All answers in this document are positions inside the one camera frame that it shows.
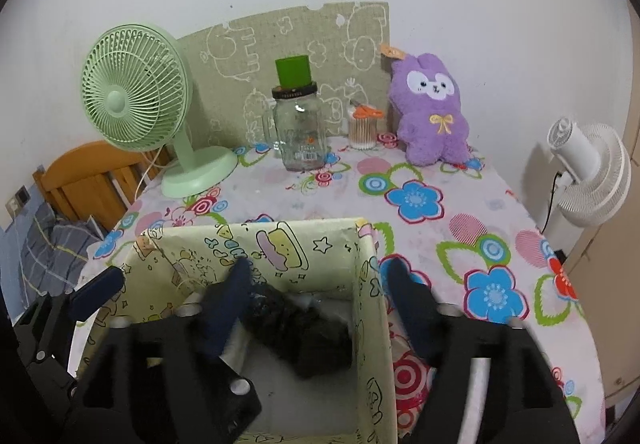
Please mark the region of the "black sock bundle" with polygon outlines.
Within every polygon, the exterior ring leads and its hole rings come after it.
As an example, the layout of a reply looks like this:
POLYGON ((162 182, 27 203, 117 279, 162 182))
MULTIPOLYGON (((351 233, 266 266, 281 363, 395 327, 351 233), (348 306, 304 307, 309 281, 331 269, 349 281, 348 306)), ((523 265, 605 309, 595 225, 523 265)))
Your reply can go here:
POLYGON ((299 306, 266 283, 254 286, 241 316, 250 335, 302 379, 352 367, 352 336, 347 323, 299 306))

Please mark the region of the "purple plush bunny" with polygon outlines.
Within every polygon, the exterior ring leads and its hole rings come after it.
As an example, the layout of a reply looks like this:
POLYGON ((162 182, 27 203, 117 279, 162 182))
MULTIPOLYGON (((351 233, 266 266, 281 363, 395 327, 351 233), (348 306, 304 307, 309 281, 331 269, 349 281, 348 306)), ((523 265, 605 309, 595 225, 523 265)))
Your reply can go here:
POLYGON ((470 126, 462 115, 459 86, 437 56, 396 56, 388 99, 398 113, 397 137, 409 163, 427 167, 470 159, 470 126))

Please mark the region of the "green plastic cup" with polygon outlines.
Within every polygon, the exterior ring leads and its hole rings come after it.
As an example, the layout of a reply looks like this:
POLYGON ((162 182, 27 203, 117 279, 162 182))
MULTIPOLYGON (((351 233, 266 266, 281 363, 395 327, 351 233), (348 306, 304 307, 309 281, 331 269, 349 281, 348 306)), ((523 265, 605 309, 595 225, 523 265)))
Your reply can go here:
POLYGON ((310 63, 307 55, 298 55, 276 60, 279 86, 296 89, 312 83, 310 63))

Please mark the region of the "green desk fan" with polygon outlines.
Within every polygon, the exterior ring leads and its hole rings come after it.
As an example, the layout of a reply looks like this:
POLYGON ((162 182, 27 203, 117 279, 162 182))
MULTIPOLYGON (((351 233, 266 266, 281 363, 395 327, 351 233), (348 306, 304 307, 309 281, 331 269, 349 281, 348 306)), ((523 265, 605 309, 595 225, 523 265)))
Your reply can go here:
POLYGON ((238 165, 226 147, 192 147, 186 133, 190 66, 178 42, 162 29, 127 23, 104 32, 82 67, 80 95, 88 120, 112 146, 132 152, 174 149, 177 160, 162 178, 167 198, 197 195, 238 165))

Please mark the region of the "glass mason jar mug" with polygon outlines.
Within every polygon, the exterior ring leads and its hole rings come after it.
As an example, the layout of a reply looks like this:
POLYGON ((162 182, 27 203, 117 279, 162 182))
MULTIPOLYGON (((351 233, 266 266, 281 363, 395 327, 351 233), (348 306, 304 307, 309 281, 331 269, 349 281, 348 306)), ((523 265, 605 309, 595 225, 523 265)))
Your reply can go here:
POLYGON ((272 90, 273 104, 262 116, 272 121, 262 124, 267 141, 276 143, 288 171, 320 170, 326 163, 326 135, 323 130, 318 86, 311 82, 299 88, 272 90))

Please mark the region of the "yellow cartoon fabric storage box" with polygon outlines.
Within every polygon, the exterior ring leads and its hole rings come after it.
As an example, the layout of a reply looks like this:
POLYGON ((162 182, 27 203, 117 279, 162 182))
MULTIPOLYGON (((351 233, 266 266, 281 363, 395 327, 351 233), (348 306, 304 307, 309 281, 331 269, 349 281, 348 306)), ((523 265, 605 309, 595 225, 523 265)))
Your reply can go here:
POLYGON ((266 351, 233 341, 230 357, 257 386, 262 413, 242 443, 393 443, 394 378, 386 304, 372 227, 363 219, 154 227, 82 272, 87 283, 108 265, 122 287, 74 334, 70 368, 82 374, 116 316, 157 320, 189 295, 226 278, 238 257, 253 279, 341 315, 352 328, 348 374, 298 380, 266 351))

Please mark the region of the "white floor fan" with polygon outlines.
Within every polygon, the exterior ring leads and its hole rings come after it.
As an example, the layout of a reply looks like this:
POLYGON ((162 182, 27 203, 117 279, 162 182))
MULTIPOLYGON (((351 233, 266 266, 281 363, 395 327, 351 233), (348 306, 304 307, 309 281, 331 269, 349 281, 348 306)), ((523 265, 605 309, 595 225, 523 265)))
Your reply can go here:
POLYGON ((562 117, 548 132, 547 144, 564 167, 556 207, 576 227, 604 224, 620 211, 631 184, 630 156, 612 126, 583 126, 562 117))

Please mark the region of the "grey plaid pillow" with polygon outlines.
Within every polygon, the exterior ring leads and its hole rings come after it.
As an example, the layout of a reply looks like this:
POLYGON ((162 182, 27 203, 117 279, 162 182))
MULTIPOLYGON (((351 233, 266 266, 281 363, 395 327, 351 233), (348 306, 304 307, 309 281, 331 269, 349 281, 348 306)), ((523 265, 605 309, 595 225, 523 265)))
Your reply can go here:
POLYGON ((74 222, 40 205, 22 243, 18 257, 21 299, 25 306, 50 294, 72 291, 89 259, 89 247, 102 242, 105 231, 93 219, 74 222))

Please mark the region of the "floral tablecloth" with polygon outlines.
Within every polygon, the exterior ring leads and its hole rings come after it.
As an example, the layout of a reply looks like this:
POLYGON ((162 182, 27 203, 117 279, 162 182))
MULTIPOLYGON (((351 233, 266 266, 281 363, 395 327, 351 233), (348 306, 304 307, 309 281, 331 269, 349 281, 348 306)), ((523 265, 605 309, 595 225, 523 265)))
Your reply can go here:
POLYGON ((393 257, 470 318, 523 320, 580 440, 603 440, 600 365, 582 305, 548 241, 482 157, 420 169, 390 143, 357 151, 337 139, 322 169, 293 173, 265 146, 236 154, 234 172, 197 195, 168 199, 152 184, 104 242, 91 247, 85 269, 154 227, 363 219, 372 227, 386 304, 397 440, 416 424, 434 370, 412 352, 385 297, 393 257))

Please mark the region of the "cotton swab container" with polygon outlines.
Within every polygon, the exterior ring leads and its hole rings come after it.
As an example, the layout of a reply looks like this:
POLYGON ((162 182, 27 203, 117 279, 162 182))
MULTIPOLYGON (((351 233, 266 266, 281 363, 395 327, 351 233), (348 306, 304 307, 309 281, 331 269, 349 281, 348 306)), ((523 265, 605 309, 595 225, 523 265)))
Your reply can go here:
POLYGON ((349 146, 357 150, 373 149, 378 140, 378 121, 384 118, 384 113, 367 104, 356 104, 348 108, 347 118, 349 146))

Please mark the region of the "wall power socket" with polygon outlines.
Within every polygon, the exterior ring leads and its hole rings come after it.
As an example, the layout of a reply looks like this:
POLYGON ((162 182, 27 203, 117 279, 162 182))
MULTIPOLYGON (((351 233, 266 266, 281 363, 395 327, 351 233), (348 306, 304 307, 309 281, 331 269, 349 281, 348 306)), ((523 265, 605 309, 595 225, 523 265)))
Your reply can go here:
POLYGON ((29 200, 30 193, 25 186, 22 186, 8 201, 6 201, 6 211, 8 211, 10 219, 15 219, 21 211, 23 211, 24 206, 28 204, 29 200))

